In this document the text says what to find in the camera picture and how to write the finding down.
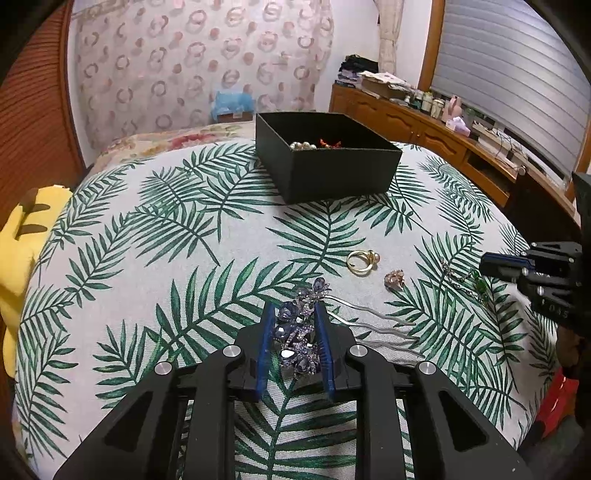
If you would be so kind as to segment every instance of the window blind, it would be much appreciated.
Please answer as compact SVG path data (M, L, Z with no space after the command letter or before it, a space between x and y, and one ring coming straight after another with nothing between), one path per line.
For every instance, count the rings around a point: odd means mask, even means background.
M497 119L570 174L591 87L558 34L525 1L447 0L432 88Z

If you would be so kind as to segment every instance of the gold ring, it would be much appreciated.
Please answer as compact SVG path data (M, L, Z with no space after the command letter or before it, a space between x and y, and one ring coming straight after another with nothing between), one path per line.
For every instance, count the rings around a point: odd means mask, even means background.
M367 263L367 267L357 268L351 263L353 257L360 258ZM380 260L379 253L373 250L354 250L347 256L347 268L355 275L367 275Z

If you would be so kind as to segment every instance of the red object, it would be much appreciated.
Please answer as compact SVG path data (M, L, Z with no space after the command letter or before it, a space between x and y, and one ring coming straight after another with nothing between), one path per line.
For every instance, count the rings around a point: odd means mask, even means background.
M320 139L320 146L323 148L340 148L340 141L338 141L334 145L330 145L326 143L324 140Z
M541 421L545 425L543 437L548 436L558 426L562 418L569 414L568 408L577 394L578 387L579 381L566 378L562 373L562 368L556 371L535 418L536 421Z

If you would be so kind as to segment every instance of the blue plastic bag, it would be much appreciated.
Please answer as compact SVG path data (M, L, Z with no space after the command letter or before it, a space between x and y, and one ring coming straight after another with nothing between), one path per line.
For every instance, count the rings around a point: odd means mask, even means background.
M217 122L218 115L254 112L254 110L255 102L248 93L218 92L212 105L212 118Z

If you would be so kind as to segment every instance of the yellow plush toy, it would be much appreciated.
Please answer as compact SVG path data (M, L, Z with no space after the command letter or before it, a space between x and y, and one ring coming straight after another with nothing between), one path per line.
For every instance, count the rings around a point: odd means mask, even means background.
M71 196L70 190L59 185L32 189L0 231L0 314L7 326L2 354L6 372L13 378L29 278L53 224Z

